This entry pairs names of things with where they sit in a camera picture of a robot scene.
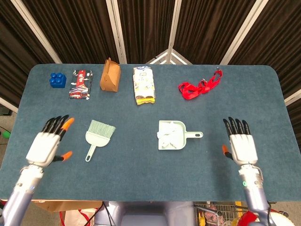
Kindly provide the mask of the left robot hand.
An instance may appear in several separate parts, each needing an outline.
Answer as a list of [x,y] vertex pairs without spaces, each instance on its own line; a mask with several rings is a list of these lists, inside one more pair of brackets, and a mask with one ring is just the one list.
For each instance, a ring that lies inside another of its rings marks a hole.
[[44,168],[53,162],[68,160],[73,154],[72,151],[63,155],[56,155],[56,151],[73,122],[74,118],[70,118],[69,115],[49,119],[29,149],[26,156],[28,163]]

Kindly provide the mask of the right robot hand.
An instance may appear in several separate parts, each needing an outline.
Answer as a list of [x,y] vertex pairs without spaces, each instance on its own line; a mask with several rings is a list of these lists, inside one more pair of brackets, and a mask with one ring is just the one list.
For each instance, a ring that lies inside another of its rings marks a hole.
[[230,152],[226,145],[222,145],[224,156],[233,160],[237,165],[256,164],[258,156],[248,123],[232,117],[223,119],[223,122],[231,146]]

